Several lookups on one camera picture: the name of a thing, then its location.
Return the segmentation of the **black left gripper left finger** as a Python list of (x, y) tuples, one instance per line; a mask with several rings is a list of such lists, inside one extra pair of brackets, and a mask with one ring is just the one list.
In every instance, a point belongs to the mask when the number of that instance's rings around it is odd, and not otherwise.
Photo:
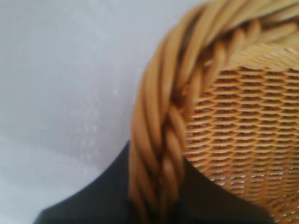
[(128, 148), (93, 182), (42, 210), (36, 224), (129, 224)]

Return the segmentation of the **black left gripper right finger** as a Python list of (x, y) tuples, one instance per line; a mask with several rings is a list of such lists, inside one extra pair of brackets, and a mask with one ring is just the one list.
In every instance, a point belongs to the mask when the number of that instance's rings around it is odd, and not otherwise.
[(178, 224), (273, 224), (262, 207), (222, 189), (187, 160), (177, 203)]

